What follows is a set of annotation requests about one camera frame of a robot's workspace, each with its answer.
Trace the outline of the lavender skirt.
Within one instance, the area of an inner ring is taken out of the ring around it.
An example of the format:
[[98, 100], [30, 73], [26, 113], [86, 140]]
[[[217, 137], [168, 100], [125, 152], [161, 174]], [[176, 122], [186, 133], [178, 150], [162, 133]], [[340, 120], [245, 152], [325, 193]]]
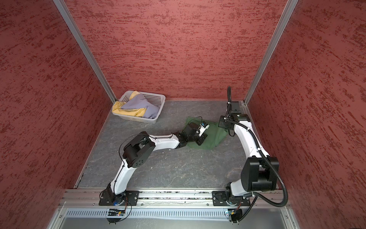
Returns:
[[135, 95], [129, 102], [121, 107], [122, 110], [141, 110], [144, 109], [144, 114], [140, 114], [140, 117], [154, 119], [158, 116], [159, 107], [151, 104], [142, 94]]

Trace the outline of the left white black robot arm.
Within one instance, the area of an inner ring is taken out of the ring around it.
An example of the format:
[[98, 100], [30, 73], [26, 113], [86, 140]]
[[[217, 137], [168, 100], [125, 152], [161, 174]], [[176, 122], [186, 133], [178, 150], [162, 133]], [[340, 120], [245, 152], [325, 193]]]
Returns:
[[183, 148], [191, 142], [200, 146], [207, 138], [205, 131], [209, 127], [210, 125], [205, 121], [199, 124], [190, 122], [183, 131], [170, 135], [149, 135], [145, 131], [137, 134], [124, 146], [123, 153], [119, 154], [122, 164], [115, 178], [101, 192], [100, 205], [116, 205], [123, 202], [127, 184], [133, 173], [154, 151]]

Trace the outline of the green skirt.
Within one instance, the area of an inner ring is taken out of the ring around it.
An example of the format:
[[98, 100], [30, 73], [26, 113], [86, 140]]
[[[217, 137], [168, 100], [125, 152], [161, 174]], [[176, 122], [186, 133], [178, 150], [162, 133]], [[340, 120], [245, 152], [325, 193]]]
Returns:
[[213, 122], [203, 119], [209, 125], [209, 128], [204, 132], [207, 138], [204, 140], [202, 145], [198, 145], [195, 142], [190, 142], [187, 146], [191, 149], [198, 150], [211, 150], [217, 147], [228, 135], [228, 132], [218, 126], [218, 122]]

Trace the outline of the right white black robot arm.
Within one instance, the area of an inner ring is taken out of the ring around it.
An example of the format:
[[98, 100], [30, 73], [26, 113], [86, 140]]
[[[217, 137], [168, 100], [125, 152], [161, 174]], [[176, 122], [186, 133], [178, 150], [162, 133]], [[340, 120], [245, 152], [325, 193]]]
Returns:
[[227, 102], [226, 114], [219, 120], [219, 127], [233, 131], [244, 149], [246, 162], [240, 179], [226, 186], [226, 201], [233, 205], [247, 193], [274, 191], [277, 188], [275, 172], [265, 162], [271, 162], [274, 169], [279, 169], [276, 157], [271, 157], [259, 142], [254, 133], [252, 122], [240, 107], [239, 102]]

